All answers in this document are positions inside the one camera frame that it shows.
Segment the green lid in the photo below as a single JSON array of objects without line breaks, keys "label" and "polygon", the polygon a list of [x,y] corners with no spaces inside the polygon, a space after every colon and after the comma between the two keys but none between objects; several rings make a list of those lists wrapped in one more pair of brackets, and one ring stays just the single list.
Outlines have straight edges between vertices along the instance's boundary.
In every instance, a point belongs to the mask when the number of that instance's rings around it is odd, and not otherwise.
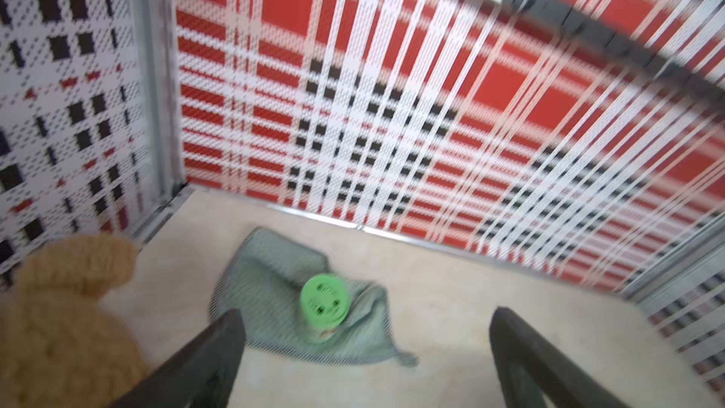
[{"label": "green lid", "polygon": [[337,328],[350,310],[350,292],[338,276],[313,276],[299,295],[302,314],[319,331]]}]

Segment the black bracket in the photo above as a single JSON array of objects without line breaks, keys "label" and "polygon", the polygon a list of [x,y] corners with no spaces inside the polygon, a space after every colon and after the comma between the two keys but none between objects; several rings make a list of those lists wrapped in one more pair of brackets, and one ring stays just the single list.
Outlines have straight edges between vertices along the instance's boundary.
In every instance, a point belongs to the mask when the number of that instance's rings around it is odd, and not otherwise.
[{"label": "black bracket", "polygon": [[563,0],[502,0],[511,13],[573,38],[609,60],[643,70],[670,88],[681,90],[695,100],[704,100],[725,113],[725,90],[699,74],[665,59],[627,35],[574,9]]}]

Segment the plaid pattern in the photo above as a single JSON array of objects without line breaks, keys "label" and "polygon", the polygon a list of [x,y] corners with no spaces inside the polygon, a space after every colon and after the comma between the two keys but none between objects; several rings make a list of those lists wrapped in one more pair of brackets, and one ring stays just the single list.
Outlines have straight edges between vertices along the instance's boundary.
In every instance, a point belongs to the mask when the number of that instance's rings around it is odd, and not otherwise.
[{"label": "plaid pattern", "polygon": [[128,0],[0,0],[0,273],[152,209]]},{"label": "plaid pattern", "polygon": [[725,249],[716,249],[639,304],[725,405]]},{"label": "plaid pattern", "polygon": [[[566,0],[719,81],[722,0]],[[620,291],[723,214],[697,104],[484,0],[176,0],[191,182]]]}]

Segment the black metal bar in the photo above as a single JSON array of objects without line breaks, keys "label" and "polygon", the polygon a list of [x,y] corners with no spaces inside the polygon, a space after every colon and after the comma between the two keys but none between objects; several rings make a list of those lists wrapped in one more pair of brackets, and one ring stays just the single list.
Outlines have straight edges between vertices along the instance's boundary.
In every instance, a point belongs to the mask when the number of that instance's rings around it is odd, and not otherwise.
[{"label": "black metal bar", "polygon": [[507,408],[542,408],[543,394],[567,408],[626,408],[511,309],[496,309],[489,337]]},{"label": "black metal bar", "polygon": [[246,340],[239,310],[231,309],[110,406],[223,408]]},{"label": "black metal bar", "polygon": [[668,88],[682,91],[695,100],[706,101],[713,110],[725,113],[724,89],[562,0],[502,0],[502,4],[513,14],[566,38],[575,38],[605,58],[639,68]]}]

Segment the tan knit fabric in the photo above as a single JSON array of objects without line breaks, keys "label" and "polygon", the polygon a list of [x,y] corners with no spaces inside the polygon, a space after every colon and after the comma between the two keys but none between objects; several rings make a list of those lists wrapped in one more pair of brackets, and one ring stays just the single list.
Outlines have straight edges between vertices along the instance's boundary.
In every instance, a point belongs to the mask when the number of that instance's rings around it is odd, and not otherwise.
[{"label": "tan knit fabric", "polygon": [[0,304],[7,406],[106,406],[148,374],[131,333],[96,304],[131,278],[135,259],[132,243],[110,235],[71,238],[26,259]]}]

